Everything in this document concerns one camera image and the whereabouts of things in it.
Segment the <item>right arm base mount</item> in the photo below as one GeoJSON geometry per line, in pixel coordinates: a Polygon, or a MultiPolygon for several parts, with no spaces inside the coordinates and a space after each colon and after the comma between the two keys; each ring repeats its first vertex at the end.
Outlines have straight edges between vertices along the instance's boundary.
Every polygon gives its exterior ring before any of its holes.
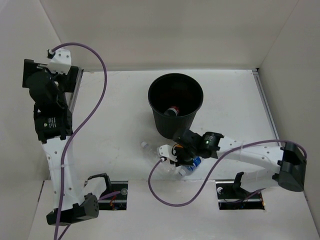
{"type": "Polygon", "coordinates": [[[248,192],[233,180],[217,181],[215,186],[220,210],[265,210],[261,190],[248,192]]]}

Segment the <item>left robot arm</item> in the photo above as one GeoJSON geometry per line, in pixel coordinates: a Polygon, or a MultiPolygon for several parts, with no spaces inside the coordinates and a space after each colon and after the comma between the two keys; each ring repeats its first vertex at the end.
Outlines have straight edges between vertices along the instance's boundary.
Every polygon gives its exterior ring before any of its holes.
{"type": "Polygon", "coordinates": [[[77,178],[71,136],[73,115],[66,95],[75,96],[82,71],[71,66],[67,73],[50,71],[32,59],[23,63],[22,86],[34,100],[33,119],[38,140],[48,161],[53,187],[53,209],[46,215],[48,225],[68,226],[99,216],[98,199],[112,195],[106,173],[77,178]]]}

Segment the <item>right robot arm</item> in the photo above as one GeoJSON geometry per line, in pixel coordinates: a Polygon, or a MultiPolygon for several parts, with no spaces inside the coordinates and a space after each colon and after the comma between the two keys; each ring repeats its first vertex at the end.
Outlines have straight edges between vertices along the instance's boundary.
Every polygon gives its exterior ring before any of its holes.
{"type": "Polygon", "coordinates": [[[229,159],[258,166],[259,170],[236,174],[231,190],[238,198],[271,187],[304,191],[307,153],[295,142],[282,140],[282,146],[267,146],[274,142],[271,139],[244,144],[221,133],[199,135],[189,129],[178,130],[173,140],[182,147],[176,155],[179,165],[201,157],[216,159],[217,163],[229,159]]]}

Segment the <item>blue label water bottle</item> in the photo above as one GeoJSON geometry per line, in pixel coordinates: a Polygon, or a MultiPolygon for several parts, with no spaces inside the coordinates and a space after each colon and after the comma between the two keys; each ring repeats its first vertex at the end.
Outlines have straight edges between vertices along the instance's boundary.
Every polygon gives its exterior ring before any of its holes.
{"type": "Polygon", "coordinates": [[[202,159],[200,157],[196,157],[193,159],[192,165],[189,166],[182,166],[178,170],[178,174],[182,177],[191,175],[202,163],[202,159]]]}

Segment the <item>clear unlabelled plastic bottle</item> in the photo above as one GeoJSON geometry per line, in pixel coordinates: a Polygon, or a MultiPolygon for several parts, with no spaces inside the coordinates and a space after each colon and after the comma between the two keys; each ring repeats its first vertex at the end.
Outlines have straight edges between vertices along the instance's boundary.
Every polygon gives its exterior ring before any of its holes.
{"type": "Polygon", "coordinates": [[[141,144],[144,160],[150,167],[154,167],[155,164],[160,161],[160,164],[154,170],[154,173],[161,178],[172,177],[176,173],[176,168],[170,163],[167,158],[161,156],[160,148],[158,146],[149,144],[143,141],[141,144]]]}

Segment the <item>red label clear bottle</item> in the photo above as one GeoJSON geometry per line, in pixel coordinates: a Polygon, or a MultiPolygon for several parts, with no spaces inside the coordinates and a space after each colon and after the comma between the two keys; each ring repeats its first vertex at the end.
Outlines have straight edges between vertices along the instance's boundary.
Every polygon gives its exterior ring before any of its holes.
{"type": "Polygon", "coordinates": [[[171,106],[163,114],[169,117],[178,117],[179,113],[180,110],[177,106],[171,106]]]}

